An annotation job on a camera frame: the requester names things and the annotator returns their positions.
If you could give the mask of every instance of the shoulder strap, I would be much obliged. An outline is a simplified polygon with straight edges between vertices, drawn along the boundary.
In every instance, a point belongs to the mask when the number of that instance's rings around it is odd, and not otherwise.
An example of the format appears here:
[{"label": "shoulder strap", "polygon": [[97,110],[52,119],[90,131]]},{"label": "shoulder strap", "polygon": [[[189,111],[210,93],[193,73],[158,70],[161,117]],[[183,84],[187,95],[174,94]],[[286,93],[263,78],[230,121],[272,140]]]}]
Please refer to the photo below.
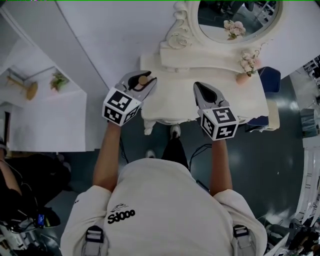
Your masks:
[{"label": "shoulder strap", "polygon": [[87,229],[81,256],[100,256],[104,242],[107,243],[106,248],[109,247],[109,241],[104,235],[104,223],[103,218]]},{"label": "shoulder strap", "polygon": [[256,256],[256,245],[252,239],[253,234],[243,225],[233,227],[233,256]]}]

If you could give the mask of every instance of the mirror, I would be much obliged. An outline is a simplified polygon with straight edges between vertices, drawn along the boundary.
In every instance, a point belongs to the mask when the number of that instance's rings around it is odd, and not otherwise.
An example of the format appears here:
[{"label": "mirror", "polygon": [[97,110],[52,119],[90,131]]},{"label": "mirror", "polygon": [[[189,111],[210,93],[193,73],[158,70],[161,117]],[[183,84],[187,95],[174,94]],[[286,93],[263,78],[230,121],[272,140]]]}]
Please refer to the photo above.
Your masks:
[{"label": "mirror", "polygon": [[201,0],[198,23],[210,39],[221,43],[239,43],[262,33],[275,19],[276,1]]}]

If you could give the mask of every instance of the flower vase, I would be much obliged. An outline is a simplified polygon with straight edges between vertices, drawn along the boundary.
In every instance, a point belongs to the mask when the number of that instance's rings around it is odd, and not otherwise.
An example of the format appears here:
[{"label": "flower vase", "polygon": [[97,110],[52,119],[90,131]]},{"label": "flower vase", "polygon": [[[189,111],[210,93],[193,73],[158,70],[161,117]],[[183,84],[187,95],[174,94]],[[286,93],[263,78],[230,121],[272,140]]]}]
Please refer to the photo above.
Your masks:
[{"label": "flower vase", "polygon": [[236,75],[235,81],[238,85],[243,85],[245,84],[249,78],[251,77],[251,75],[248,75],[247,73],[239,73]]}]

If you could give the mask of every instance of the black and white marker cube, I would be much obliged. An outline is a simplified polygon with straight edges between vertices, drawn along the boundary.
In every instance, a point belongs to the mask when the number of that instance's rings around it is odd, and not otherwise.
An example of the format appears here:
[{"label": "black and white marker cube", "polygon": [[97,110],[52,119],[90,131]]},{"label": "black and white marker cube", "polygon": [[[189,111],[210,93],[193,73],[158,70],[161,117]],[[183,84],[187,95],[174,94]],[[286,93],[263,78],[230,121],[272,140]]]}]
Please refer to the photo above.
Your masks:
[{"label": "black and white marker cube", "polygon": [[199,109],[201,127],[213,141],[233,138],[236,134],[239,120],[230,107]]},{"label": "black and white marker cube", "polygon": [[102,116],[122,126],[137,114],[141,104],[141,101],[113,87],[103,101]]}]

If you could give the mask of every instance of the black buckle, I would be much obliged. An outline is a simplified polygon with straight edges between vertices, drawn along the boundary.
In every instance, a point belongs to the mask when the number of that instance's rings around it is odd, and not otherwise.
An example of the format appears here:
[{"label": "black buckle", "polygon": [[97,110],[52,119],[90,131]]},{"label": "black buckle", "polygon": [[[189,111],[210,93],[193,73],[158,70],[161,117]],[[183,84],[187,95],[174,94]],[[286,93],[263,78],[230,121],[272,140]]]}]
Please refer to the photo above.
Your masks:
[{"label": "black buckle", "polygon": [[233,235],[235,238],[243,237],[243,236],[248,236],[249,231],[246,226],[243,225],[235,225],[233,227]]},{"label": "black buckle", "polygon": [[85,233],[85,240],[87,242],[94,242],[94,243],[103,244],[104,231],[96,225],[91,226],[87,229],[87,231]]}]

